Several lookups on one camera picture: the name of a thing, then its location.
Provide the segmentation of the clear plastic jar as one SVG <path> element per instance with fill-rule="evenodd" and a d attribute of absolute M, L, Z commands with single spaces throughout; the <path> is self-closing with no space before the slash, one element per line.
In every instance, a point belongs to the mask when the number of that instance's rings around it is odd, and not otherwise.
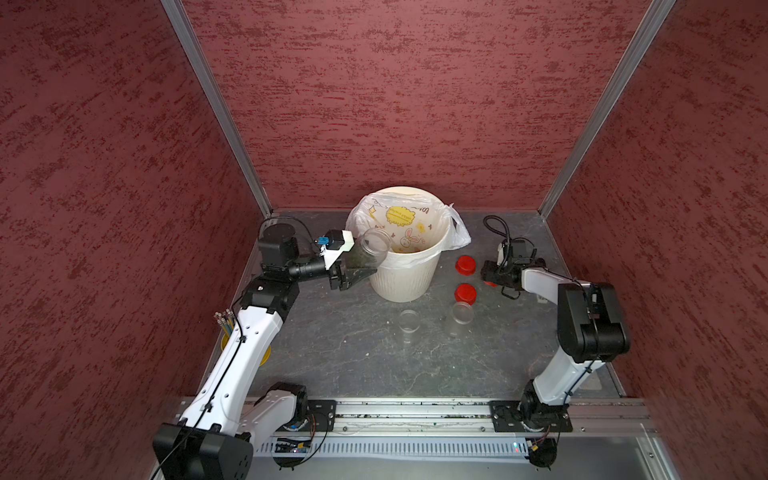
<path fill-rule="evenodd" d="M 404 344 L 415 341 L 421 327 L 421 316 L 414 310 L 403 310 L 397 318 L 399 335 Z"/>
<path fill-rule="evenodd" d="M 466 302 L 456 302 L 447 317 L 447 329 L 449 334 L 460 337 L 468 333 L 474 322 L 473 307 Z"/>

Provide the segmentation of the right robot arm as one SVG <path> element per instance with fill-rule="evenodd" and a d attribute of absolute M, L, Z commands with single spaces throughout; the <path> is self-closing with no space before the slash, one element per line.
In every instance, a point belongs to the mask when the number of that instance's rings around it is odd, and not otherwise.
<path fill-rule="evenodd" d="M 544 371 L 526 384 L 511 418 L 532 432 L 558 427 L 584 381 L 630 350 L 615 288 L 576 280 L 540 265 L 515 265 L 506 271 L 492 261 L 484 263 L 481 278 L 504 289 L 534 294 L 557 307 L 558 350 Z"/>

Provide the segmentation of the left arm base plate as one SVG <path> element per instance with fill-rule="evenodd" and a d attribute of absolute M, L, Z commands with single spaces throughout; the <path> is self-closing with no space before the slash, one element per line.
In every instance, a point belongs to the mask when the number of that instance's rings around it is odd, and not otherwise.
<path fill-rule="evenodd" d="M 336 400 L 309 400 L 303 419 L 282 425 L 278 432 L 320 432 L 321 434 L 332 432 L 335 428 L 337 406 Z"/>

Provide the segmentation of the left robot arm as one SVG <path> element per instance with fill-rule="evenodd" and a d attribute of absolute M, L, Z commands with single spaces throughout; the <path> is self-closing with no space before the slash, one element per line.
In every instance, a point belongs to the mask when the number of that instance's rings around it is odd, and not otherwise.
<path fill-rule="evenodd" d="M 376 246 L 369 234 L 355 237 L 347 230 L 330 230 L 312 244 L 312 254 L 303 256 L 292 225 L 263 230 L 261 272 L 239 300 L 225 349 L 180 418 L 155 434 L 155 477 L 244 479 L 256 447 L 278 430 L 315 429 L 304 386 L 278 382 L 246 413 L 250 387 L 301 282 L 326 278 L 332 289 L 348 290 L 377 272 L 389 248 Z"/>

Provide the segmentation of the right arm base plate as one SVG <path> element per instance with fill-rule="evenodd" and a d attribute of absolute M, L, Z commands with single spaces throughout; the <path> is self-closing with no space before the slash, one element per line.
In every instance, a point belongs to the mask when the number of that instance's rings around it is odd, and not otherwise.
<path fill-rule="evenodd" d="M 490 401 L 488 406 L 496 433 L 538 434 L 573 431 L 567 405 L 525 403 L 520 407 L 520 401 L 495 400 Z"/>

